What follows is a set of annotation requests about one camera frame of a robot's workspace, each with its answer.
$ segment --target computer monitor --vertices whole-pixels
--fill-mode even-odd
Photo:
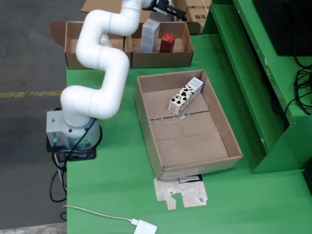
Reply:
[[[312,0],[253,0],[270,40],[281,56],[312,56]]]

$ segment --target black wires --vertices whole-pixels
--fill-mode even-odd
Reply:
[[[304,89],[310,87],[312,89],[312,64],[310,65],[304,65],[302,64],[298,57],[297,57],[297,45],[298,42],[303,38],[304,33],[303,31],[295,24],[292,22],[292,20],[287,16],[286,14],[286,10],[285,10],[285,4],[283,6],[283,13],[284,13],[284,17],[285,19],[288,21],[288,23],[292,26],[292,28],[294,29],[294,34],[295,34],[295,40],[294,40],[294,44],[293,44],[293,48],[292,48],[292,52],[293,52],[293,58],[295,60],[295,62],[297,63],[297,65],[299,67],[301,67],[300,70],[297,71],[296,73],[296,77],[295,77],[295,81],[293,83],[294,86],[294,99],[291,100],[285,111],[284,111],[284,115],[286,116],[286,112],[289,108],[289,105],[295,101],[296,105],[298,107],[300,107],[304,113],[306,113],[307,115],[311,115],[312,112],[312,105],[307,104],[307,103],[303,103],[301,98],[309,95],[312,93],[312,91],[307,92],[303,95],[300,95],[301,91],[303,91]]]
[[[94,118],[90,124],[90,126],[86,129],[85,133],[82,135],[82,137],[79,139],[79,141],[74,145],[74,147],[69,151],[69,154],[68,156],[65,158],[65,162],[64,162],[64,165],[62,167],[60,167],[58,165],[58,163],[56,162],[56,159],[55,159],[55,148],[53,149],[53,152],[52,152],[52,161],[53,163],[55,164],[55,166],[58,168],[58,170],[54,173],[54,175],[52,176],[52,179],[51,179],[51,182],[50,182],[50,187],[49,187],[49,196],[50,196],[50,199],[51,201],[53,202],[63,202],[67,199],[67,190],[66,190],[66,184],[64,182],[64,173],[67,172],[67,161],[69,159],[72,158],[72,152],[77,148],[77,146],[80,144],[80,142],[84,139],[84,137],[88,134],[89,130],[92,128],[93,124],[95,123],[96,121],[96,118]],[[60,176],[60,180],[61,180],[61,183],[62,183],[62,186],[63,186],[63,190],[64,190],[64,193],[65,193],[65,198],[61,199],[61,200],[55,200],[53,199],[52,197],[52,186],[53,186],[53,182],[55,180],[55,177],[57,176],[58,173],[61,172],[61,176]],[[66,212],[62,212],[60,214],[60,218],[64,221],[66,221],[66,219],[63,217],[64,215],[66,214]]]

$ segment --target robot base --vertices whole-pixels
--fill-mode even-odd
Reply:
[[[96,158],[96,147],[102,139],[102,129],[98,120],[94,122],[79,145],[72,151],[70,158],[68,158],[69,152],[85,134],[93,120],[91,119],[85,126],[73,128],[64,121],[62,110],[56,109],[47,112],[47,151],[56,152],[60,163],[66,159],[68,161],[78,161]]]

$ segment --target yellow floor line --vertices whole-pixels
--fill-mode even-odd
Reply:
[[[0,93],[0,98],[23,98],[27,96],[33,97],[53,97],[60,96],[62,91],[42,91],[42,92],[9,92],[9,93]]]

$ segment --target cardboard box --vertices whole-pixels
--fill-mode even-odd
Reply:
[[[204,7],[189,8],[185,17],[192,22],[206,22],[207,11]]]
[[[157,41],[160,23],[147,19],[142,28],[141,52],[155,53],[157,49]]]
[[[113,13],[120,13],[122,0],[87,0],[81,11],[90,12],[93,10],[103,10]],[[140,22],[144,23],[151,15],[151,11],[141,11]]]
[[[132,67],[188,67],[194,54],[194,49],[185,22],[161,22],[157,40],[157,53],[141,53],[142,23],[131,35]],[[165,33],[175,36],[172,53],[159,53],[161,38]]]
[[[174,6],[186,12],[190,35],[202,34],[211,3],[212,0],[174,0]]]
[[[201,93],[181,115],[168,99],[196,77]],[[174,179],[234,167],[242,152],[204,70],[139,76],[136,108],[157,179]]]
[[[83,22],[53,21],[50,23],[50,32],[56,43],[64,47],[68,69],[87,69],[82,66],[76,57],[76,45],[82,29]],[[123,49],[123,37],[107,34],[114,48]],[[131,62],[131,38],[126,37],[124,52]]]

